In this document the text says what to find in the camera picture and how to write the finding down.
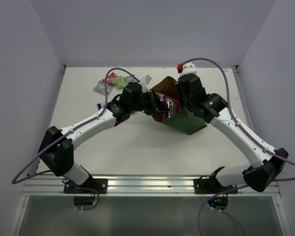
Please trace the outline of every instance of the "snack bag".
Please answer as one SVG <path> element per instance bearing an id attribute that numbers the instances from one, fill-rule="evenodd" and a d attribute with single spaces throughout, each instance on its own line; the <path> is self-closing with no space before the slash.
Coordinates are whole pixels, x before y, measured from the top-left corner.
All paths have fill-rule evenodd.
<path id="1" fill-rule="evenodd" d="M 137 82 L 132 76 L 126 76 L 123 78 L 124 82 L 126 83 L 126 85 L 130 82 Z"/>
<path id="2" fill-rule="evenodd" d="M 109 94 L 112 92 L 113 90 L 113 86 L 110 84 L 106 85 L 106 89 L 107 89 L 107 96 L 109 96 Z M 105 82 L 103 81 L 98 81 L 97 86 L 93 89 L 95 92 L 100 93 L 102 95 L 105 95 Z"/>
<path id="3" fill-rule="evenodd" d="M 108 77 L 107 77 L 107 83 L 108 84 L 111 84 L 111 85 L 114 85 L 113 82 L 112 82 L 112 78 L 116 78 L 118 77 L 118 75 L 116 75 L 114 72 L 111 73 Z"/>
<path id="4" fill-rule="evenodd" d="M 181 106 L 178 101 L 163 95 L 158 92 L 154 92 L 155 96 L 168 108 L 168 112 L 158 113 L 153 115 L 153 118 L 157 122 L 163 122 L 181 112 Z"/>
<path id="5" fill-rule="evenodd" d="M 118 88 L 126 87 L 126 83 L 123 80 L 122 76 L 112 78 L 112 83 L 113 83 L 113 85 L 117 86 Z"/>

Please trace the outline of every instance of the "red connector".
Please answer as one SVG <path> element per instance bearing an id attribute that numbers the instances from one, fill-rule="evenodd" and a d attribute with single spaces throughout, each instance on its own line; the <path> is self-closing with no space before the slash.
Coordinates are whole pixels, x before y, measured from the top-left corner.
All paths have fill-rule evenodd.
<path id="1" fill-rule="evenodd" d="M 177 70 L 178 70 L 178 73 L 181 73 L 182 72 L 182 70 L 183 70 L 182 64 L 178 64 Z"/>

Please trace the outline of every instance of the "glass panel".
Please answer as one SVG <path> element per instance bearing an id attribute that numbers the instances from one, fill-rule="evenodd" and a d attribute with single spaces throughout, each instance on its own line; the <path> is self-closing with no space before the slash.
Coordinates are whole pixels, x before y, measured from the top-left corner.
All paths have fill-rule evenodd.
<path id="1" fill-rule="evenodd" d="M 20 236 L 198 236 L 201 197 L 108 197 L 80 213 L 72 196 L 31 196 Z M 230 197 L 226 211 L 243 224 L 247 236 L 281 236 L 271 197 Z M 236 221 L 205 207 L 205 236 L 242 236 Z"/>

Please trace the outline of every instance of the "small snack package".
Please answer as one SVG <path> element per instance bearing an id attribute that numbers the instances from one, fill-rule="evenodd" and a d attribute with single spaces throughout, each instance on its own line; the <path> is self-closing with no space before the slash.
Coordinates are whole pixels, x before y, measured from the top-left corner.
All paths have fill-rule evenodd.
<path id="1" fill-rule="evenodd" d="M 115 85 L 116 87 L 120 89 L 126 87 L 126 83 L 123 80 L 122 76 L 112 78 L 112 82 L 113 82 L 113 85 Z"/>
<path id="2" fill-rule="evenodd" d="M 167 76 L 152 88 L 156 97 L 168 108 L 165 113 L 154 114 L 153 119 L 191 135 L 205 128 L 207 123 L 179 103 L 176 83 L 174 78 Z"/>
<path id="3" fill-rule="evenodd" d="M 114 72 L 112 72 L 109 76 L 107 76 L 107 83 L 114 85 L 112 82 L 112 78 L 116 78 L 118 75 L 116 75 Z"/>
<path id="4" fill-rule="evenodd" d="M 131 75 L 124 77 L 123 80 L 126 83 L 126 85 L 128 85 L 128 83 L 130 82 L 137 82 Z"/>
<path id="5" fill-rule="evenodd" d="M 109 96 L 109 94 L 113 90 L 113 86 L 107 83 L 106 88 L 107 88 L 107 96 Z M 97 86 L 93 90 L 95 92 L 102 94 L 102 95 L 105 95 L 105 82 L 103 82 L 102 80 L 98 81 Z"/>
<path id="6" fill-rule="evenodd" d="M 142 80 L 148 85 L 152 80 L 152 77 L 150 75 L 145 75 Z"/>

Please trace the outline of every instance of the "black mounting bracket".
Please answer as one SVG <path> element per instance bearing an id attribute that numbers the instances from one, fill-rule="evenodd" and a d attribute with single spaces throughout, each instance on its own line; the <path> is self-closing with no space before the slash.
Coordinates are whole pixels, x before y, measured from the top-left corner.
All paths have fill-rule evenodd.
<path id="1" fill-rule="evenodd" d="M 229 185 L 227 187 L 220 186 L 215 188 L 210 188 L 209 186 L 209 179 L 208 178 L 202 178 L 202 179 L 194 179 L 193 180 L 193 187 L 195 189 L 195 194 L 216 194 L 220 193 L 226 190 L 237 188 L 237 185 L 233 187 L 232 185 Z M 237 194 L 238 190 L 234 190 L 230 192 L 229 194 Z"/>
<path id="2" fill-rule="evenodd" d="M 222 186 L 216 179 L 217 173 L 223 169 L 224 166 L 216 169 L 209 176 L 201 176 L 193 180 L 193 187 L 195 189 L 195 194 L 216 194 L 224 192 L 226 190 L 231 190 L 237 188 L 236 185 Z M 230 194 L 237 194 L 238 190 L 230 192 Z"/>
<path id="3" fill-rule="evenodd" d="M 108 179 L 106 178 L 93 178 L 92 186 L 99 194 L 106 194 L 108 187 Z M 70 181 L 64 183 L 63 192 L 66 194 L 85 194 L 90 193 L 79 188 L 76 188 Z"/>

